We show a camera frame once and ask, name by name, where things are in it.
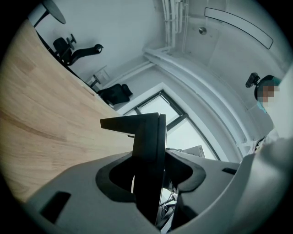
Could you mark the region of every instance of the black office chair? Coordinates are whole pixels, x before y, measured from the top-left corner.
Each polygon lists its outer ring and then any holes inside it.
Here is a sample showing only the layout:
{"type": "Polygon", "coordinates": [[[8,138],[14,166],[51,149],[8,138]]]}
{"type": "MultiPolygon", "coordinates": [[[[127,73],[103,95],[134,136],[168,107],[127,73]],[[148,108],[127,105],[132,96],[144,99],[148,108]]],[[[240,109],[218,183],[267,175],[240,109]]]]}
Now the black office chair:
{"type": "Polygon", "coordinates": [[[71,50],[75,49],[72,43],[76,43],[76,40],[72,34],[71,37],[71,40],[69,38],[66,38],[68,43],[66,43],[66,41],[62,37],[56,39],[53,42],[53,45],[56,49],[56,55],[59,57],[60,61],[64,61],[64,63],[68,66],[73,65],[78,59],[82,57],[100,54],[102,52],[103,46],[97,44],[91,48],[76,50],[72,54],[71,50]]]}
{"type": "Polygon", "coordinates": [[[132,95],[132,92],[129,90],[127,85],[116,84],[110,88],[99,90],[97,94],[108,105],[115,105],[130,101],[129,97],[132,95]]]}

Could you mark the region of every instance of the window frame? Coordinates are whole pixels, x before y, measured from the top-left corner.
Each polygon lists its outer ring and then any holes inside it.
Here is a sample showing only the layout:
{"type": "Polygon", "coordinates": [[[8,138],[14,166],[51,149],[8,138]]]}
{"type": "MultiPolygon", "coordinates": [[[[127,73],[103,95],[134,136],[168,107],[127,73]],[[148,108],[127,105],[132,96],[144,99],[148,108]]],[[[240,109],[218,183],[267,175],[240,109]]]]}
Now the window frame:
{"type": "Polygon", "coordinates": [[[169,130],[171,130],[172,128],[174,128],[179,123],[181,123],[183,120],[187,119],[191,123],[191,125],[195,128],[195,130],[199,133],[199,135],[203,138],[203,140],[206,142],[206,144],[209,146],[211,151],[214,153],[216,159],[220,161],[219,156],[217,155],[216,151],[211,146],[211,144],[209,143],[209,141],[207,140],[205,135],[196,126],[196,124],[191,120],[189,115],[164,90],[159,91],[158,93],[152,95],[151,97],[149,97],[145,101],[143,101],[140,104],[138,104],[137,106],[135,106],[134,108],[130,109],[128,112],[126,112],[124,114],[124,116],[127,115],[128,113],[130,113],[131,111],[135,111],[137,113],[137,115],[141,115],[142,113],[140,111],[140,108],[142,108],[143,106],[145,106],[146,104],[148,104],[149,102],[153,101],[155,98],[157,98],[159,96],[162,97],[175,110],[175,112],[177,112],[177,114],[179,115],[179,117],[177,117],[175,120],[173,120],[171,123],[169,123],[166,126],[167,132],[169,130]]]}

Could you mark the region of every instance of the window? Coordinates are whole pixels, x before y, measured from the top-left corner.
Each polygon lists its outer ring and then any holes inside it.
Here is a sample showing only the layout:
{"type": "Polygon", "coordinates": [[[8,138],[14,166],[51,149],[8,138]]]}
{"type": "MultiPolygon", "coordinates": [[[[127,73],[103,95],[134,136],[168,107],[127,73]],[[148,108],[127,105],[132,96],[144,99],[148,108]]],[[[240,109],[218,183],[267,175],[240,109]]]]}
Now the window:
{"type": "Polygon", "coordinates": [[[147,114],[158,112],[166,115],[167,148],[190,149],[201,145],[207,159],[219,160],[219,157],[203,136],[201,131],[163,90],[150,97],[125,115],[147,114]]]}

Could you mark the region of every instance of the wood grain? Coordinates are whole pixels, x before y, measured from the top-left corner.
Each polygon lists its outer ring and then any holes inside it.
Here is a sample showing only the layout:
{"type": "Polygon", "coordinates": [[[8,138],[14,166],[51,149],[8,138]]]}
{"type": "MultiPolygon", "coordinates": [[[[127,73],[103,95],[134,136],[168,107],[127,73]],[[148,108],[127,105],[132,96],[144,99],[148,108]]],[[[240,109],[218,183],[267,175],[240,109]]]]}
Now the wood grain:
{"type": "Polygon", "coordinates": [[[0,70],[0,162],[14,196],[25,201],[71,166],[131,151],[132,138],[100,127],[115,116],[25,21],[0,70]]]}

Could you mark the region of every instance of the white wall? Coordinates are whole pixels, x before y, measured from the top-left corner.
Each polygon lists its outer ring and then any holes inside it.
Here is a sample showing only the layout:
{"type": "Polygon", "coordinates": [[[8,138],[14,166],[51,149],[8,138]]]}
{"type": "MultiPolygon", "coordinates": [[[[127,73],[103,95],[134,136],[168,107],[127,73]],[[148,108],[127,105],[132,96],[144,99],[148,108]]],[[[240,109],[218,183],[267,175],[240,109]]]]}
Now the white wall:
{"type": "MultiPolygon", "coordinates": [[[[72,33],[76,50],[102,44],[101,54],[81,58],[70,68],[83,80],[107,66],[111,78],[125,72],[143,60],[142,48],[164,45],[165,31],[159,0],[54,0],[66,19],[63,25],[51,15],[36,27],[38,33],[53,49],[59,37],[72,33]]],[[[34,24],[45,11],[39,6],[29,16],[34,24]]]]}
{"type": "MultiPolygon", "coordinates": [[[[268,74],[283,78],[293,59],[284,34],[254,0],[189,0],[189,3],[191,17],[186,55],[181,56],[203,64],[230,86],[255,119],[260,133],[266,135],[273,127],[271,118],[258,109],[254,88],[246,88],[245,83],[252,72],[257,72],[261,78],[268,74]],[[244,31],[227,23],[205,18],[205,7],[226,11],[250,21],[273,38],[272,47],[265,48],[244,31]],[[201,35],[199,27],[206,27],[207,34],[201,35]]],[[[181,35],[177,41],[177,49],[181,50],[181,35]]]]}
{"type": "Polygon", "coordinates": [[[198,95],[178,83],[176,78],[153,67],[126,80],[123,84],[128,85],[133,96],[130,102],[119,106],[120,114],[124,114],[146,98],[164,89],[189,114],[221,160],[232,162],[241,160],[235,142],[223,123],[198,95]]]}

